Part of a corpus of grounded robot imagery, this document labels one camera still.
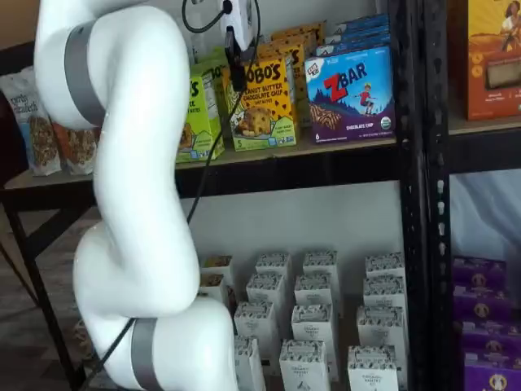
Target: white carton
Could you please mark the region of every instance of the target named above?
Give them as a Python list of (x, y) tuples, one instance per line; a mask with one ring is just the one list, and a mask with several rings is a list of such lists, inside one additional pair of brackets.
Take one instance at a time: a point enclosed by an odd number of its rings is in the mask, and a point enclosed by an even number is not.
[(335, 307), (341, 318), (344, 317), (344, 294), (340, 285), (339, 266), (336, 261), (336, 251), (315, 251), (304, 256), (304, 273), (320, 271), (331, 275), (331, 290)]
[(331, 304), (336, 311), (331, 291), (331, 275), (317, 272), (297, 276), (295, 299), (297, 305)]
[(240, 302), (234, 316), (240, 336), (255, 337), (259, 341), (260, 362), (266, 375), (279, 375), (278, 356), (281, 340), (278, 336), (274, 304), (261, 301)]
[(400, 307), (404, 311), (405, 346), (409, 352), (409, 330), (407, 328), (407, 299), (403, 277), (380, 275), (364, 279), (364, 304), (367, 307), (382, 305)]
[(400, 307), (361, 306), (357, 311), (357, 325), (360, 345), (394, 347), (398, 383), (401, 389), (409, 389), (403, 309)]
[(201, 275), (199, 294), (211, 297), (226, 305), (226, 308), (230, 308), (228, 290), (223, 275)]
[(403, 253), (389, 253), (377, 257), (366, 258), (366, 276), (378, 277), (380, 275), (394, 275), (403, 277), (405, 286), (405, 259)]
[(257, 339), (235, 336), (234, 346), (239, 391), (266, 391)]
[(286, 391), (330, 391), (326, 346), (320, 340), (285, 340), (280, 353)]
[(282, 338), (290, 335), (291, 307), (288, 303), (286, 277), (275, 272), (255, 273), (246, 286), (249, 301), (271, 301), (277, 315), (278, 332)]
[(293, 287), (295, 286), (295, 274), (291, 261), (291, 255), (288, 253), (266, 253), (259, 256), (255, 264), (257, 273), (274, 272), (283, 275), (286, 278), (286, 288), (289, 308), (295, 304), (293, 297)]
[(391, 346), (349, 346), (348, 376), (353, 391), (398, 391)]
[(291, 325), (296, 340), (324, 341), (329, 379), (339, 381), (338, 329), (331, 305), (296, 305)]

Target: bobo's box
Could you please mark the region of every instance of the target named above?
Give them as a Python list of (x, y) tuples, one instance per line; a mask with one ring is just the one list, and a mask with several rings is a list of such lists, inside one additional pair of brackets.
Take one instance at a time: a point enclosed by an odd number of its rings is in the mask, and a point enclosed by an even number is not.
[(280, 369), (286, 391), (330, 391), (326, 346), (321, 340), (285, 340)]
[[(223, 72), (226, 105), (231, 112), (239, 93), (232, 85), (230, 70)], [(299, 126), (291, 57), (258, 59), (246, 80), (246, 92), (230, 119), (235, 151), (296, 145)]]
[(521, 354), (521, 324), (462, 321), (462, 347)]
[(521, 356), (466, 350), (465, 391), (521, 389)]
[[(465, 11), (458, 10), (460, 19)], [(517, 26), (518, 16), (519, 2), (468, 1), (466, 70), (469, 120), (521, 113), (521, 30)]]
[(317, 143), (391, 137), (395, 127), (387, 46), (305, 62)]
[(503, 290), (506, 287), (506, 262), (474, 257), (454, 257), (453, 281), (470, 287)]
[(512, 303), (508, 292), (489, 288), (454, 286), (453, 311), (455, 319), (510, 321)]
[(349, 346), (349, 384), (353, 391), (398, 391), (392, 346)]
[[(213, 89), (212, 72), (192, 72), (190, 79), (190, 105), (177, 151), (177, 163), (207, 160), (217, 136), (221, 132), (221, 120), (217, 98)], [(221, 140), (213, 151), (212, 159), (225, 150)]]

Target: bobo's logo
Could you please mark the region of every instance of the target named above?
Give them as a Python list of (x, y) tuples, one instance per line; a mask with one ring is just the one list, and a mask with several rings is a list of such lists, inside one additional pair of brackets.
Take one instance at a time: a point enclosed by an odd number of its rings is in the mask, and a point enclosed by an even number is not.
[(252, 69), (246, 78), (249, 82), (255, 81), (255, 83), (262, 83), (265, 79), (278, 80), (280, 79), (280, 64), (270, 64), (263, 68)]
[(505, 391), (506, 386), (508, 385), (506, 382), (506, 378), (503, 375), (493, 375), (488, 381), (493, 391)]
[(331, 90), (331, 101), (336, 102), (348, 96), (348, 86), (355, 81), (367, 76), (366, 66), (359, 63), (356, 67), (350, 68), (347, 72), (336, 73), (324, 81), (324, 87)]

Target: shelf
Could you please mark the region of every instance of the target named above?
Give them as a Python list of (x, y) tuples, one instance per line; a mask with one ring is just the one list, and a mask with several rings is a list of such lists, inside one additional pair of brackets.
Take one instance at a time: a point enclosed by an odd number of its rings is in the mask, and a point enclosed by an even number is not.
[(521, 169), (521, 116), (467, 121), (461, 103), (449, 103), (452, 174)]
[[(177, 165), (181, 198), (193, 197), (204, 162)], [(205, 196), (221, 196), (303, 187), (381, 182), (399, 178), (396, 141), (315, 144), (302, 139), (294, 147), (235, 152), (231, 145), (208, 170)], [(43, 210), (95, 204), (92, 175), (65, 172), (34, 177), (30, 171), (13, 178), (0, 193), (15, 210)]]

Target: clif z bar box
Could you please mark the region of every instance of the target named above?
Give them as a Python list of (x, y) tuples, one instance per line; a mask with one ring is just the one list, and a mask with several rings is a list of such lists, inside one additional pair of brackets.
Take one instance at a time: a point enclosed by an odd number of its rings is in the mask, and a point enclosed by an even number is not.
[(506, 288), (506, 262), (475, 257), (456, 256), (453, 281), (469, 287)]
[(349, 346), (348, 375), (353, 391), (398, 391), (394, 348)]
[(317, 143), (391, 137), (395, 127), (391, 52), (375, 47), (305, 62)]
[(280, 353), (286, 391), (330, 391), (326, 346), (321, 340), (285, 340)]
[(462, 347), (521, 354), (521, 323), (462, 321)]
[(455, 285), (453, 311), (455, 319), (510, 321), (512, 302), (506, 291)]
[(521, 389), (521, 356), (466, 350), (465, 391)]

